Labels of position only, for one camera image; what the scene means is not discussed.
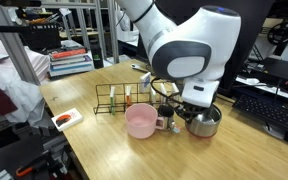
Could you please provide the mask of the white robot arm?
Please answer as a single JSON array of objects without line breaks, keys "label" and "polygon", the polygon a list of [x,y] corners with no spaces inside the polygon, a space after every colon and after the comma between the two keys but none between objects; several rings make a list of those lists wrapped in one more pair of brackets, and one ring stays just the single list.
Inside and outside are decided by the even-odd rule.
[{"label": "white robot arm", "polygon": [[237,42],[241,16],[207,5],[177,25],[154,0],[116,0],[138,28],[155,76],[181,81],[176,113],[189,122],[208,110]]}]

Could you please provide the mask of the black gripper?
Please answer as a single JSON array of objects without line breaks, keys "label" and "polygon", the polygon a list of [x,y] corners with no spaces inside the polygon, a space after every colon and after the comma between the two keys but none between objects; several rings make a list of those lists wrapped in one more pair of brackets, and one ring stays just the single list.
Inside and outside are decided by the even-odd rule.
[{"label": "black gripper", "polygon": [[205,114],[209,108],[195,106],[190,103],[183,102],[177,107],[177,115],[186,122],[191,122],[198,115]]}]

